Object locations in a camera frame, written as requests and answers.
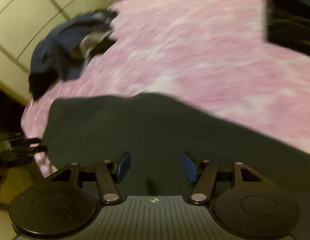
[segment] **black fabric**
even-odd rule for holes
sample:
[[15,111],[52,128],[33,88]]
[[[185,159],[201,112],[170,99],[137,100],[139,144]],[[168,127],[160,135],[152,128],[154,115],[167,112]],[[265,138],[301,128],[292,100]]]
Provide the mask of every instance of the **black fabric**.
[[302,220],[298,240],[310,240],[310,155],[173,98],[139,94],[130,98],[57,99],[42,139],[57,167],[71,162],[93,166],[132,154],[118,185],[126,195],[188,196],[193,185],[180,163],[188,150],[220,165],[243,162],[297,198]]
[[266,0],[268,41],[310,56],[310,0]]

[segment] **pink blanket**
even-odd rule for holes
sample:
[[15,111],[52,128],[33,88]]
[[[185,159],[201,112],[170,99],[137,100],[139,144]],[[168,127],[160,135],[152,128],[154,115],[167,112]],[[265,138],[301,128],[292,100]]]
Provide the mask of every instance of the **pink blanket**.
[[[159,92],[310,153],[310,57],[264,40],[264,0],[122,0],[118,42],[22,118],[42,137],[59,97]],[[36,156],[44,176],[55,171]]]

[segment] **black plastic mount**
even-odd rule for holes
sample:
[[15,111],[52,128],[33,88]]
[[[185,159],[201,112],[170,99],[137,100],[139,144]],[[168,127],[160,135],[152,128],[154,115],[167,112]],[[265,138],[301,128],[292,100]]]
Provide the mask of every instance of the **black plastic mount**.
[[[245,239],[280,239],[296,228],[301,207],[285,190],[241,162],[231,169],[182,153],[182,163],[196,186],[188,201],[206,205],[225,230]],[[214,197],[218,182],[230,189]]]

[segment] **wall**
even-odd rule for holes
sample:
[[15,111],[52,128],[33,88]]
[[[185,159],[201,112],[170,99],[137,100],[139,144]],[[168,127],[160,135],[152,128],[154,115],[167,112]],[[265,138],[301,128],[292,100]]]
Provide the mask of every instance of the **wall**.
[[0,0],[0,89],[25,105],[30,59],[52,28],[108,0]]

